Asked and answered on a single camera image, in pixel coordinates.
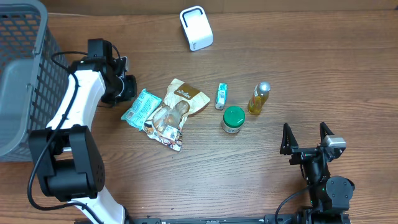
yellow bottle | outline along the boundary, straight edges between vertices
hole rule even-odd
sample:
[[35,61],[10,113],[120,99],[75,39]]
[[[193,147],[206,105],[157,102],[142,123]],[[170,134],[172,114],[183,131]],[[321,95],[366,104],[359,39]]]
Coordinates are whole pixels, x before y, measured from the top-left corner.
[[268,100],[270,90],[271,84],[268,82],[262,82],[256,85],[253,96],[248,103],[249,113],[254,115],[259,115],[261,113],[262,106]]

jar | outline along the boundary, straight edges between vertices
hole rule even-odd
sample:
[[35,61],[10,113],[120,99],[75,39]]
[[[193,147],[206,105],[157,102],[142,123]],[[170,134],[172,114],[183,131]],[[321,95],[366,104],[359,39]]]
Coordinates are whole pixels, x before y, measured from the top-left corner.
[[230,106],[224,112],[221,127],[228,133],[237,133],[244,123],[245,115],[242,108],[238,106]]

